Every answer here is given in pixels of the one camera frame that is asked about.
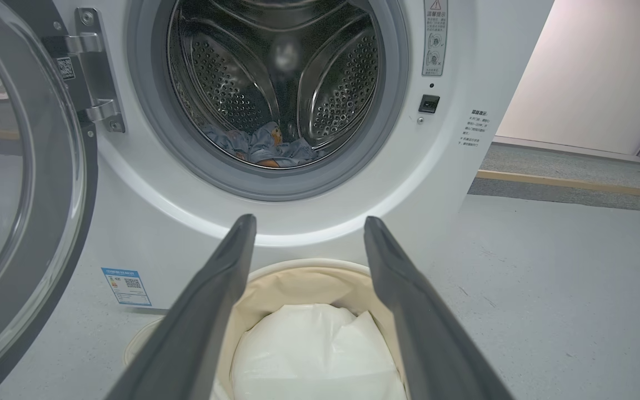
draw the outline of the qr code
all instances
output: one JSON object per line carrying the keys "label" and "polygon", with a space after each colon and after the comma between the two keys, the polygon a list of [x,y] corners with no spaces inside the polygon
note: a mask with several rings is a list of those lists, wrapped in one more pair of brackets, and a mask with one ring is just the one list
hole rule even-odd
{"label": "qr code", "polygon": [[73,73],[73,63],[71,63],[71,57],[57,58],[56,63],[58,63],[58,70],[61,72],[61,76],[64,81],[66,79],[73,79],[76,77],[76,74]]}
{"label": "qr code", "polygon": [[125,284],[128,288],[142,289],[142,287],[140,287],[140,281],[138,279],[125,278]]}

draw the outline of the clothes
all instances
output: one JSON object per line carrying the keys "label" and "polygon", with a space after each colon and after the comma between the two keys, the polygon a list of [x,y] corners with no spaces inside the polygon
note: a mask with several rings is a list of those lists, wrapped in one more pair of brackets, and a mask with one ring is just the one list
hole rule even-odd
{"label": "clothes", "polygon": [[205,125],[202,132],[225,152],[253,164],[272,160],[278,167],[287,168],[307,164],[322,156],[303,138],[291,143],[282,142],[280,128],[275,122],[268,122],[252,134],[239,130],[224,132],[213,125]]}

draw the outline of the metal hinge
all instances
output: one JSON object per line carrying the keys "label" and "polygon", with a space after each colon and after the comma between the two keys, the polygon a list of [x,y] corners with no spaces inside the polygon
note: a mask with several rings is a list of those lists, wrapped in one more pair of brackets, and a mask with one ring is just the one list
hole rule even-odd
{"label": "metal hinge", "polygon": [[109,132],[125,132],[98,11],[95,8],[76,8],[76,35],[63,36],[62,39],[61,44],[67,53],[78,56],[81,62],[90,97],[86,101],[89,106],[79,112],[79,117],[102,122]]}

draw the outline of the washing machine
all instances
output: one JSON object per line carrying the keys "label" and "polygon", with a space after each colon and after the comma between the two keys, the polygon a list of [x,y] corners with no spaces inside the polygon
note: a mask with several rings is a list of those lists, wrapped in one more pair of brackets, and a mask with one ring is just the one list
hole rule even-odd
{"label": "washing machine", "polygon": [[367,216],[430,271],[551,5],[0,0],[0,380],[84,245],[132,307],[249,213],[252,271],[366,265]]}

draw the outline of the blue and white sticker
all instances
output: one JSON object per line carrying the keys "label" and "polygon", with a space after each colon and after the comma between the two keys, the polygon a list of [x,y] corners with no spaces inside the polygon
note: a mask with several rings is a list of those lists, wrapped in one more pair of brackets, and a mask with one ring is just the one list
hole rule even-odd
{"label": "blue and white sticker", "polygon": [[117,302],[125,306],[152,306],[139,273],[130,270],[102,268]]}

